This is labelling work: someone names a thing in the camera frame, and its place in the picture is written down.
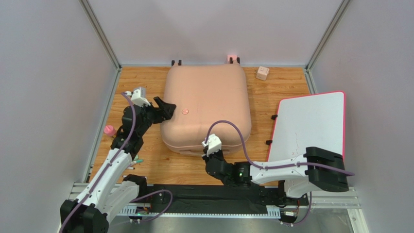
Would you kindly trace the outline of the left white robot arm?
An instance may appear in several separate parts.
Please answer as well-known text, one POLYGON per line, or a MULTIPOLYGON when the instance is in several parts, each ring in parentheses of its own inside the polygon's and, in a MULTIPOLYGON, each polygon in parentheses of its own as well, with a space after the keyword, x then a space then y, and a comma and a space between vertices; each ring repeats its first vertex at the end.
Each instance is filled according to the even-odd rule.
POLYGON ((143 136, 154 125, 170 120, 176 105, 160 97, 150 102, 132 101, 123 111, 122 125, 113 138, 108 155, 86 188, 73 200, 60 207, 61 233, 106 233, 115 216, 128 204, 146 201, 156 192, 149 192, 145 177, 126 176, 121 185, 115 184, 130 167, 143 146, 143 136))

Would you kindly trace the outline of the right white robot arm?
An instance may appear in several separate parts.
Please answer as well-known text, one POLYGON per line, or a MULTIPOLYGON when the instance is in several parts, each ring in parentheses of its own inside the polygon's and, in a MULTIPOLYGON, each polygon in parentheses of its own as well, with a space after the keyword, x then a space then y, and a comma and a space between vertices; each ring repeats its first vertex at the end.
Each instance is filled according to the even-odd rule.
POLYGON ((312 191, 347 192, 342 155, 318 147, 307 147, 304 154, 273 162, 236 162, 225 160, 221 150, 202 156, 206 173, 225 186, 251 187, 273 181, 282 186, 282 196, 298 199, 312 191))

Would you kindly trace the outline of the pink suitcase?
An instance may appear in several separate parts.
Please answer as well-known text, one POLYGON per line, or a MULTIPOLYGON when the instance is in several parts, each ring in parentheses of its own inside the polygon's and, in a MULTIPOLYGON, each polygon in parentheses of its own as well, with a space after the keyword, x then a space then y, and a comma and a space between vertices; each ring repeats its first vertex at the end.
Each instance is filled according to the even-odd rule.
POLYGON ((242 150, 252 130, 246 75, 238 62, 221 65, 173 65, 166 77, 164 101, 176 105, 160 125, 173 152, 201 155, 206 135, 217 135, 226 154, 242 150))

